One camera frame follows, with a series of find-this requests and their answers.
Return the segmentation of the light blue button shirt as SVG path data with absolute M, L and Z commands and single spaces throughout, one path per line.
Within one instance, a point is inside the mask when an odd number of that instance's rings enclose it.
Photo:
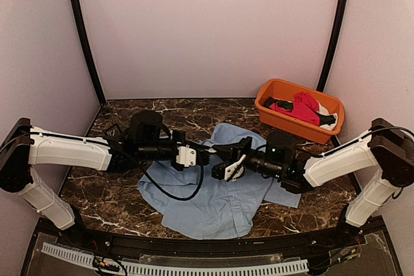
M 143 199 L 162 214 L 161 224 L 192 239 L 234 239 L 249 234 L 253 217 L 263 201 L 297 208 L 301 196 L 289 193 L 273 178 L 247 171 L 226 182 L 212 178 L 220 162 L 212 156 L 198 186 L 199 168 L 179 172 L 170 162 L 153 162 L 137 188 Z

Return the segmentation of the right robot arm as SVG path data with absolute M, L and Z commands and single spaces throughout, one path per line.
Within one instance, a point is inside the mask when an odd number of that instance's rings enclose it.
M 252 137 L 237 143 L 213 145 L 223 162 L 212 174 L 226 181 L 249 170 L 275 178 L 281 187 L 302 194 L 326 182 L 368 167 L 376 173 L 362 192 L 344 209 L 342 220 L 330 233 L 336 246 L 344 246 L 368 218 L 395 193 L 413 184 L 413 132 L 382 118 L 372 121 L 368 131 L 326 153 L 300 160 L 293 135 L 272 131 L 263 147 L 252 147 Z

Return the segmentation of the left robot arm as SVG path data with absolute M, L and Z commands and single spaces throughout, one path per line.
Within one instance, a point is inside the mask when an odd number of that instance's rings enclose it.
M 209 164 L 207 147 L 186 139 L 183 131 L 169 131 L 163 117 L 144 110 L 133 115 L 118 136 L 88 138 L 54 133 L 19 119 L 1 144 L 1 189 L 25 199 L 47 217 L 78 248 L 91 243 L 75 209 L 40 179 L 39 164 L 86 167 L 123 173 L 146 161 L 169 161 L 178 171 Z

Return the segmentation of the orange plastic basin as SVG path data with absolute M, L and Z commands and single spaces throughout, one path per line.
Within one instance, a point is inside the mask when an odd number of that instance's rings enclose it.
M 327 108 L 329 112 L 336 113 L 338 115 L 337 123 L 334 129 L 328 130 L 317 127 L 308 122 L 295 119 L 265 107 L 265 101 L 269 97 L 292 101 L 294 99 L 294 95 L 299 92 L 309 93 L 315 100 L 319 101 L 322 106 Z M 344 107 L 339 99 L 326 95 L 322 92 L 279 79 L 269 80 L 260 88 L 257 93 L 255 105 L 259 111 L 259 120 L 261 122 L 320 144 L 326 144 L 328 140 L 330 140 L 331 136 L 339 134 L 345 120 Z

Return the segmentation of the red and white clothes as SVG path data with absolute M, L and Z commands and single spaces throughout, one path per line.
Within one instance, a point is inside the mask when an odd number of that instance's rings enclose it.
M 264 107 L 330 131 L 336 127 L 338 121 L 337 113 L 331 114 L 308 92 L 296 93 L 294 101 L 269 97 L 266 99 Z

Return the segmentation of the black front rail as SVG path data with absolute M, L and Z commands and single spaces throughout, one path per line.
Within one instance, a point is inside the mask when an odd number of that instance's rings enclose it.
M 319 265 L 331 250 L 344 246 L 367 244 L 370 233 L 379 232 L 388 237 L 382 217 L 369 219 L 356 232 L 347 231 L 339 235 L 339 229 L 328 228 L 306 233 L 280 235 L 253 239 L 235 240 L 185 240 L 138 237 L 109 233 L 76 226 L 60 231 L 49 220 L 41 218 L 37 230 L 57 238 L 64 245 L 74 244 L 117 259 L 139 258 L 141 255 L 165 255 L 168 257 L 218 258 L 249 257 L 280 253 L 285 258 L 301 257 L 316 259 Z

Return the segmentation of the right black frame post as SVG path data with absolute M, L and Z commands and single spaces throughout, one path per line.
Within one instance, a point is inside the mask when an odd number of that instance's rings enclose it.
M 337 48 L 338 41 L 340 38 L 340 32 L 342 29 L 342 23 L 343 23 L 343 17 L 345 15 L 346 4 L 347 4 L 347 0 L 337 1 L 334 20 L 332 23 L 331 36 L 329 38 L 329 43 L 327 45 L 325 59 L 324 59 L 323 66 L 321 69 L 318 84 L 316 87 L 316 90 L 318 92 L 324 92 L 327 82 L 328 82 L 334 56 L 336 54 L 336 48 Z

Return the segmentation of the black frame post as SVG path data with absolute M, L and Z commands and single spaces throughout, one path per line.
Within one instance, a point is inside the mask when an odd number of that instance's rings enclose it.
M 80 3 L 80 0 L 71 0 L 71 6 L 72 6 L 72 13 L 74 16 L 74 21 L 75 21 L 75 25 L 76 25 L 76 29 L 78 33 L 78 38 L 80 40 L 80 45 L 82 48 L 82 52 L 83 52 L 83 56 L 84 56 L 87 70 L 89 73 L 89 77 L 91 79 L 93 89 L 98 99 L 98 102 L 100 106 L 102 106 L 106 103 L 106 98 L 103 92 L 104 90 L 100 83 L 100 79 L 98 77 L 96 65 L 94 63 L 93 54 L 92 54 L 91 46 L 89 43 L 86 26 L 85 26 L 85 21 L 83 19 L 83 12 L 82 12 L 82 6 Z
M 337 48 L 338 41 L 340 38 L 340 32 L 342 29 L 342 23 L 343 23 L 343 17 L 345 15 L 346 4 L 347 4 L 347 0 L 337 1 L 334 20 L 332 23 L 331 36 L 329 38 L 329 43 L 327 45 L 325 59 L 324 59 L 323 66 L 321 69 L 318 84 L 316 87 L 316 90 L 318 92 L 324 92 L 327 82 L 328 82 L 334 56 L 336 54 L 336 48 Z

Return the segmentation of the left black frame post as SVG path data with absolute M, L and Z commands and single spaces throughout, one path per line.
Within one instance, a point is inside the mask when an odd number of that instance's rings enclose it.
M 80 0 L 71 0 L 71 6 L 72 6 L 72 13 L 74 16 L 74 21 L 75 21 L 75 25 L 76 25 L 76 29 L 78 33 L 78 38 L 80 40 L 80 45 L 82 48 L 82 52 L 83 52 L 83 56 L 84 56 L 87 70 L 89 73 L 89 77 L 91 79 L 93 89 L 98 99 L 98 102 L 100 106 L 102 106 L 106 103 L 106 98 L 103 92 L 104 90 L 100 83 L 100 79 L 98 77 L 96 65 L 94 63 L 93 54 L 92 54 L 91 46 L 89 43 L 86 26 L 85 26 L 85 21 L 83 19 L 83 12 L 82 12 L 82 6 L 80 3 Z

